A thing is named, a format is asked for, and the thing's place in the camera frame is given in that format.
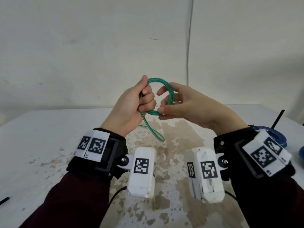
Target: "black antenna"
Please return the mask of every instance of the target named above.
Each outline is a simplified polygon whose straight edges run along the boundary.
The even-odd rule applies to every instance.
[[[271,129],[274,129],[274,128],[275,128],[275,126],[277,125],[278,121],[280,120],[280,118],[282,117],[282,115],[284,114],[284,112],[285,112],[285,110],[284,110],[284,109],[283,109],[283,110],[281,110],[281,112],[280,112],[279,116],[277,117],[277,119],[276,119],[276,120],[275,120],[275,122],[273,123],[273,125],[272,125]]]

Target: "finger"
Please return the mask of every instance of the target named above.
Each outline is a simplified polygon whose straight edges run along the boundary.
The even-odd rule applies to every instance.
[[[147,85],[143,90],[142,90],[142,94],[146,95],[152,92],[152,87],[150,85]]]
[[[168,104],[170,99],[170,95],[166,96],[162,101],[161,101],[161,106],[165,106]],[[174,100],[173,101],[180,101],[179,94],[174,94]]]
[[[132,89],[135,90],[137,94],[139,94],[146,87],[147,83],[148,77],[147,75],[144,75]]]
[[[160,114],[184,115],[186,106],[184,104],[165,105],[157,109]]]
[[[139,98],[139,104],[147,104],[154,99],[154,93],[149,93],[141,98]]]
[[[176,82],[169,82],[170,86],[172,87],[172,89],[175,91],[175,92],[179,92],[180,91],[180,88],[184,85],[182,84],[178,84]],[[162,95],[163,93],[167,92],[168,89],[165,87],[165,86],[162,86],[158,91],[157,91],[157,95],[160,96]]]
[[[168,120],[168,119],[173,119],[173,118],[184,118],[184,117],[182,117],[182,116],[168,115],[168,114],[164,114],[164,115],[158,116],[159,120]]]
[[[156,101],[155,101],[155,100],[152,100],[152,101],[150,101],[149,103],[147,103],[147,104],[145,104],[145,105],[139,106],[139,107],[138,107],[138,110],[139,110],[140,112],[146,112],[146,111],[155,109],[155,106],[156,106]]]

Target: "fingernail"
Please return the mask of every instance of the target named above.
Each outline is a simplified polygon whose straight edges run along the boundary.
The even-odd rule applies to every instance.
[[[163,114],[164,113],[164,108],[163,107],[159,107],[157,109],[157,111],[160,113],[160,114]]]

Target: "green cable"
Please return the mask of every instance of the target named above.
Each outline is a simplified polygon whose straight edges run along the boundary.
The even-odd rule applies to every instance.
[[[161,84],[163,84],[169,91],[169,102],[168,105],[172,105],[173,101],[174,101],[174,92],[172,87],[170,86],[170,84],[168,82],[166,82],[165,80],[161,79],[161,78],[157,78],[157,77],[153,77],[153,78],[149,78],[148,79],[148,84],[152,83],[152,82],[160,82]],[[157,110],[149,110],[147,111],[148,114],[150,115],[154,115],[154,116],[159,116],[161,115]],[[143,127],[143,128],[148,128],[151,133],[161,142],[165,141],[165,138],[156,130],[154,130],[149,123],[147,122],[145,116],[143,115],[142,112],[140,112],[143,121],[146,123],[147,126],[144,125],[138,125],[139,127]]]

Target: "hand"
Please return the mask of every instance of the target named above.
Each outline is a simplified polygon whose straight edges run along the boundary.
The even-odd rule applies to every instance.
[[[202,93],[175,82],[169,83],[174,94],[173,105],[167,105],[169,95],[161,101],[158,112],[160,120],[184,118],[203,128],[213,130],[216,135],[229,133],[248,127],[247,124],[230,108]],[[167,92],[165,86],[157,91],[160,96]]]
[[[100,127],[123,137],[133,131],[142,121],[140,112],[153,110],[156,106],[154,93],[147,83],[148,77],[144,75],[134,87],[127,89]],[[139,98],[140,92],[145,96]]]

